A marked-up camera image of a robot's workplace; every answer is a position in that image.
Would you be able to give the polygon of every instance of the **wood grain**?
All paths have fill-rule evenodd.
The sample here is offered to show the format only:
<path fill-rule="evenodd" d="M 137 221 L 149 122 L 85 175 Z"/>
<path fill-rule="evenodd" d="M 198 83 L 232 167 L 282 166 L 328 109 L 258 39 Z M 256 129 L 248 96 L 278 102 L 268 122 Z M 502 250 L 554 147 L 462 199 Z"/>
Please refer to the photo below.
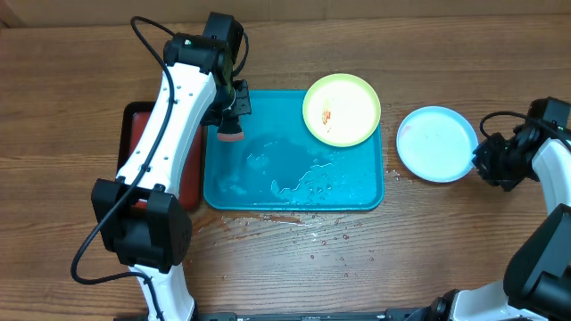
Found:
<path fill-rule="evenodd" d="M 238 21 L 322 21 L 511 14 L 570 14 L 567 0 L 0 0 L 11 27 L 127 24 L 134 15 L 160 23 L 206 22 L 209 12 Z"/>
<path fill-rule="evenodd" d="M 253 89 L 308 88 L 333 72 L 376 89 L 386 195 L 370 212 L 230 212 L 203 203 L 189 213 L 185 261 L 201 311 L 421 306 L 501 279 L 545 218 L 541 187 L 525 181 L 503 193 L 474 172 L 454 184 L 423 182 L 399 161 L 395 133 L 429 104 L 476 125 L 491 111 L 525 112 L 538 97 L 571 100 L 569 18 L 245 24 L 252 50 L 243 76 Z M 157 48 L 167 40 L 144 32 Z M 0 318 L 109 320 L 145 311 L 135 280 L 83 286 L 69 267 L 95 223 L 93 183 L 113 177 L 123 108 L 154 99 L 160 68 L 129 27 L 4 29 L 0 75 Z M 491 121 L 488 129 L 508 133 L 515 124 Z M 79 267 L 92 277 L 124 270 L 100 238 Z"/>

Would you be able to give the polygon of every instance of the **wooden table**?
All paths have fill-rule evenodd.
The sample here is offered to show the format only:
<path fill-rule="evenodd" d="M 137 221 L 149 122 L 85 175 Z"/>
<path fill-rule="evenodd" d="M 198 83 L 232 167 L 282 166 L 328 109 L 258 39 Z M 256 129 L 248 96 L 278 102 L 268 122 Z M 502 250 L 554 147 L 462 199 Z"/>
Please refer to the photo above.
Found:
<path fill-rule="evenodd" d="M 171 25 L 200 33 L 202 25 Z M 429 304 L 501 279 L 545 218 L 539 184 L 511 193 L 475 173 L 413 177 L 395 152 L 401 120 L 444 105 L 476 127 L 536 98 L 571 100 L 571 17 L 496 16 L 245 24 L 251 87 L 366 79 L 383 105 L 385 200 L 370 212 L 229 212 L 203 202 L 186 255 L 202 312 L 373 311 Z M 144 28 L 162 49 L 167 37 Z M 130 27 L 0 30 L 0 318 L 109 320 L 143 313 L 134 279 L 85 286 L 70 263 L 95 225 L 90 193 L 113 178 L 123 108 L 153 100 L 160 69 Z M 491 121 L 508 134 L 519 121 Z M 97 237 L 79 273 L 124 271 Z"/>

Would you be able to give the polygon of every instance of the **white plate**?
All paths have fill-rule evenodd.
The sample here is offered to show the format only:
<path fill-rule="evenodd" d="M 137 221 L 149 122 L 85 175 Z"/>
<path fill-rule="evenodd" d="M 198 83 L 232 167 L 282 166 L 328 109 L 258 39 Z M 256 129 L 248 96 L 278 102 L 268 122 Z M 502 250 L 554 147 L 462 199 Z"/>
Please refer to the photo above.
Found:
<path fill-rule="evenodd" d="M 315 82 L 303 99 L 303 121 L 325 144 L 348 147 L 365 141 L 378 127 L 381 103 L 365 80 L 333 74 Z"/>
<path fill-rule="evenodd" d="M 476 132 L 457 112 L 440 106 L 413 111 L 399 126 L 396 149 L 404 165 L 418 177 L 448 183 L 473 167 Z"/>

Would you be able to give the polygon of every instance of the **blue plastic tray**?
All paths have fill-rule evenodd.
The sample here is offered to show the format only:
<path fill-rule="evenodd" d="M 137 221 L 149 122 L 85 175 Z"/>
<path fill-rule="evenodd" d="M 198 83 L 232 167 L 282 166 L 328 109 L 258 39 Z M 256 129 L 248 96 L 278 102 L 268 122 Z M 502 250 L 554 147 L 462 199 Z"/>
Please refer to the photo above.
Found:
<path fill-rule="evenodd" d="M 245 140 L 208 130 L 204 198 L 220 210 L 371 210 L 385 194 L 380 127 L 353 147 L 321 143 L 305 126 L 307 91 L 252 90 Z"/>

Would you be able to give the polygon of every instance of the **yellow plate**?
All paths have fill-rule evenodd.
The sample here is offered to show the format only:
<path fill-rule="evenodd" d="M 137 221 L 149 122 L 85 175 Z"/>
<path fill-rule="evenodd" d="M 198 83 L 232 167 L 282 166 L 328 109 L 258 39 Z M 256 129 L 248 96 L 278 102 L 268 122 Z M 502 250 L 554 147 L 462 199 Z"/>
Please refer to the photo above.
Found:
<path fill-rule="evenodd" d="M 318 80 L 303 99 L 303 120 L 325 144 L 353 146 L 365 141 L 381 119 L 377 93 L 365 80 L 333 74 Z"/>

